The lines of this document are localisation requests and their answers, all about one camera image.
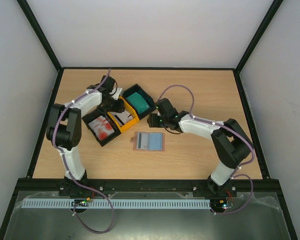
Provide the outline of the yellow bin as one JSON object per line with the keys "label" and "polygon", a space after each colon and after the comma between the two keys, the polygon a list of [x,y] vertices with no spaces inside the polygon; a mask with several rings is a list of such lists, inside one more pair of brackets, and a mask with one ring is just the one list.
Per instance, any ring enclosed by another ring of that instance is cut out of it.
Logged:
{"label": "yellow bin", "polygon": [[123,133],[133,125],[137,124],[140,121],[140,119],[133,106],[130,105],[123,97],[120,96],[118,101],[123,102],[123,112],[119,113],[114,111],[108,111],[107,115],[116,124],[119,131]]}

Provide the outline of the white card with stripe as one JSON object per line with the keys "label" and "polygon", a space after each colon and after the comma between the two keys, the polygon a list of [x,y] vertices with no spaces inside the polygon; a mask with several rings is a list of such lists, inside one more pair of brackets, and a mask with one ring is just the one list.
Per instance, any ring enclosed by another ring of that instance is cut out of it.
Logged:
{"label": "white card with stripe", "polygon": [[149,149],[149,135],[148,132],[137,133],[136,149],[146,151]]}

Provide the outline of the black bin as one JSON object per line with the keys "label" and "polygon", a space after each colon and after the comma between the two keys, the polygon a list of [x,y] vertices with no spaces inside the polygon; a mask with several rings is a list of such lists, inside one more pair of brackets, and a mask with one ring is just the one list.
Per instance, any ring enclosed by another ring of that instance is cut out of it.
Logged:
{"label": "black bin", "polygon": [[156,109],[153,98],[138,84],[134,84],[124,90],[122,96],[127,103],[133,107],[140,120],[151,114]]}
{"label": "black bin", "polygon": [[87,113],[82,117],[82,120],[102,147],[121,134],[118,126],[110,116],[99,109]]}

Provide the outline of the white pink card stack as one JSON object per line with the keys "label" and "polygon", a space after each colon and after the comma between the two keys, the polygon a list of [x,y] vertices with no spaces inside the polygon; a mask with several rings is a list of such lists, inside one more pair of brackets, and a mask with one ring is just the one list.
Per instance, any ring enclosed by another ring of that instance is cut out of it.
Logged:
{"label": "white pink card stack", "polygon": [[131,113],[128,111],[123,111],[123,112],[114,112],[113,113],[114,118],[117,120],[118,124],[120,127],[124,126],[128,122],[134,119]]}

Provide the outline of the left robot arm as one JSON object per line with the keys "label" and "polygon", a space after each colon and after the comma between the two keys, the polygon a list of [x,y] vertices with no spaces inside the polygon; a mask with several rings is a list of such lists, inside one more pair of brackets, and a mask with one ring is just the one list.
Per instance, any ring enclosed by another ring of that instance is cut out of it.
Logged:
{"label": "left robot arm", "polygon": [[46,138],[61,156],[68,179],[80,181],[86,173],[78,148],[82,137],[82,117],[97,107],[106,112],[122,113],[122,90],[116,80],[107,74],[100,83],[90,85],[77,98],[65,104],[55,103],[51,107]]}

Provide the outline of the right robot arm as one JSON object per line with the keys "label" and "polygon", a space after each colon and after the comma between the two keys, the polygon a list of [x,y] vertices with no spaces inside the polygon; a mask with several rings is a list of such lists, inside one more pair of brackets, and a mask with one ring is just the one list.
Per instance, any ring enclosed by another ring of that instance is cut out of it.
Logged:
{"label": "right robot arm", "polygon": [[194,116],[189,111],[178,112],[167,98],[160,99],[155,107],[158,113],[151,113],[147,118],[150,128],[194,134],[213,142],[219,164],[207,179],[207,188],[212,195],[223,193],[238,169],[255,159],[253,143],[235,119],[213,121]]}

